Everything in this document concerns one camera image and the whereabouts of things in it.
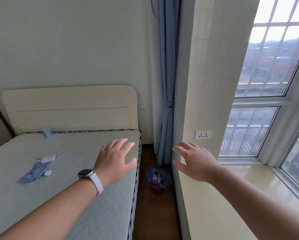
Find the beige window sill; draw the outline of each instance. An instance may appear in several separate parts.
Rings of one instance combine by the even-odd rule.
[[[299,199],[265,165],[226,166],[268,195],[299,211]],[[257,240],[227,200],[211,185],[179,173],[192,240]]]

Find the cable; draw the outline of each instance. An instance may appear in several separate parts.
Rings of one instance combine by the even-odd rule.
[[[150,0],[150,5],[152,7],[152,12],[153,12],[154,16],[158,19],[158,15],[154,12],[153,0]]]

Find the hand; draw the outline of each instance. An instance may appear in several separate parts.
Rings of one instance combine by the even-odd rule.
[[[194,143],[180,142],[173,147],[173,150],[179,153],[186,162],[184,165],[174,160],[176,169],[197,181],[211,182],[212,177],[222,167],[209,151]]]
[[[124,164],[124,158],[135,142],[127,142],[127,138],[111,141],[99,152],[93,171],[101,181],[103,188],[120,181],[130,170],[136,167],[136,158]]]

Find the watch face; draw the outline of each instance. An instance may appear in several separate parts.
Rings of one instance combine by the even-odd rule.
[[[92,169],[83,169],[82,171],[80,171],[79,173],[78,173],[78,175],[88,175],[88,174],[90,174],[91,172],[92,172],[93,170]]]

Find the sky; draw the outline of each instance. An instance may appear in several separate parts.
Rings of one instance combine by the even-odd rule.
[[[254,23],[267,23],[269,21],[270,13],[275,0],[260,0],[257,14]],[[287,22],[291,9],[295,0],[279,0],[272,23]],[[296,6],[295,12],[292,16],[291,22],[299,22],[299,1]],[[252,29],[250,43],[260,43],[265,34],[266,27],[255,27]],[[270,27],[265,41],[281,40],[284,26]],[[284,40],[297,39],[299,37],[299,26],[290,26],[287,28]]]

